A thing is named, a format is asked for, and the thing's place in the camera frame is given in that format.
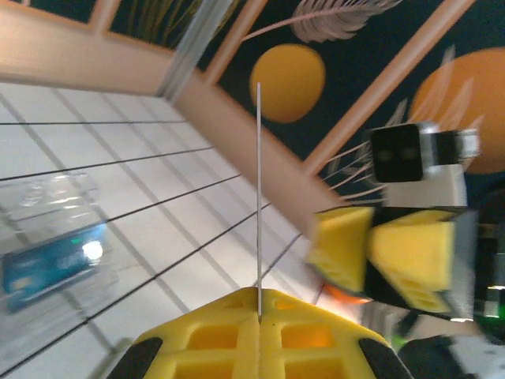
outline wooden beam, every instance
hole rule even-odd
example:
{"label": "wooden beam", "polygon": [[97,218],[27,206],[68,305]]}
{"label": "wooden beam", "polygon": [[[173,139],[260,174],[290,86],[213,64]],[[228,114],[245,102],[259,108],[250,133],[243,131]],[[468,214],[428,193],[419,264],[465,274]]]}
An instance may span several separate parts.
{"label": "wooden beam", "polygon": [[317,174],[476,0],[444,0],[303,163]]}
{"label": "wooden beam", "polygon": [[97,0],[90,24],[95,35],[109,32],[121,0]]}

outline black panel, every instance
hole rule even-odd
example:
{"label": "black panel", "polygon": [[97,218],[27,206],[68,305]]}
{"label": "black panel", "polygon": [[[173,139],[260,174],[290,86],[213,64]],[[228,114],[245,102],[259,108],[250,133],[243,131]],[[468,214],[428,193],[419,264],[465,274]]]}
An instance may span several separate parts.
{"label": "black panel", "polygon": [[368,338],[361,339],[359,344],[376,379],[412,379],[409,371],[389,347]]}
{"label": "black panel", "polygon": [[449,350],[450,345],[452,345],[451,339],[445,336],[414,340],[402,347],[398,356],[414,379],[471,379],[475,377],[462,371]]}
{"label": "black panel", "polygon": [[505,254],[498,253],[496,254],[495,259],[495,277],[493,286],[505,287]]}
{"label": "black panel", "polygon": [[153,337],[132,345],[107,379],[143,379],[162,344],[161,338]]}
{"label": "black panel", "polygon": [[435,157],[436,165],[457,164],[459,161],[457,132],[448,131],[436,133],[435,138]]}
{"label": "black panel", "polygon": [[419,208],[377,207],[372,218],[372,227],[419,212]]}
{"label": "black panel", "polygon": [[327,212],[330,212],[330,211],[334,211],[336,209],[344,209],[344,208],[360,208],[360,207],[356,206],[356,205],[348,205],[348,206],[344,206],[344,207],[334,207],[334,208],[325,209],[323,211],[315,212],[315,214],[316,215],[321,215],[321,214],[324,214],[324,213],[327,213]]}
{"label": "black panel", "polygon": [[365,275],[365,293],[377,302],[383,302],[399,308],[409,309],[409,305],[393,286],[384,279],[372,263],[367,261]]}
{"label": "black panel", "polygon": [[484,302],[488,296],[488,287],[493,286],[496,250],[498,242],[492,238],[479,238],[478,254],[475,259],[475,299]]}
{"label": "black panel", "polygon": [[396,325],[396,334],[402,338],[406,338],[410,332],[412,332],[420,315],[421,313],[417,310],[408,312],[408,314]]}
{"label": "black panel", "polygon": [[416,124],[373,130],[370,142],[377,182],[419,182],[425,176]]}
{"label": "black panel", "polygon": [[477,223],[477,212],[469,209],[453,218],[455,229],[451,287],[441,294],[451,307],[452,317],[473,318]]}

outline blue circuit board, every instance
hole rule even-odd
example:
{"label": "blue circuit board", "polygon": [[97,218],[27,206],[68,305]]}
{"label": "blue circuit board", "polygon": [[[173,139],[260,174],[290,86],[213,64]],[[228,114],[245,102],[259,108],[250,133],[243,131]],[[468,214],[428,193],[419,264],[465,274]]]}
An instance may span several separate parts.
{"label": "blue circuit board", "polygon": [[15,312],[94,271],[107,225],[98,223],[2,257],[8,311]]}

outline clear plastic case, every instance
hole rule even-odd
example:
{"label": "clear plastic case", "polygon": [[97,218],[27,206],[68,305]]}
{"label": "clear plastic case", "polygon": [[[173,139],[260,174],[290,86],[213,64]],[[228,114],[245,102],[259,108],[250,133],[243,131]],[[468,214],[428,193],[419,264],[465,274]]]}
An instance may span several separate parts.
{"label": "clear plastic case", "polygon": [[0,358],[49,343],[112,295],[97,196],[85,173],[0,186]]}

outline thin antenna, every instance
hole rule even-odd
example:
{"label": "thin antenna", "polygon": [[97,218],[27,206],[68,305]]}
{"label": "thin antenna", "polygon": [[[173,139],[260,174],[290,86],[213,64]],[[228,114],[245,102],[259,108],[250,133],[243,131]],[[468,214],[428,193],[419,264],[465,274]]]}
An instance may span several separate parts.
{"label": "thin antenna", "polygon": [[261,294],[261,83],[257,84],[256,98],[256,157],[257,157],[257,191],[256,191],[256,264],[258,286],[258,318],[261,322],[263,299]]}

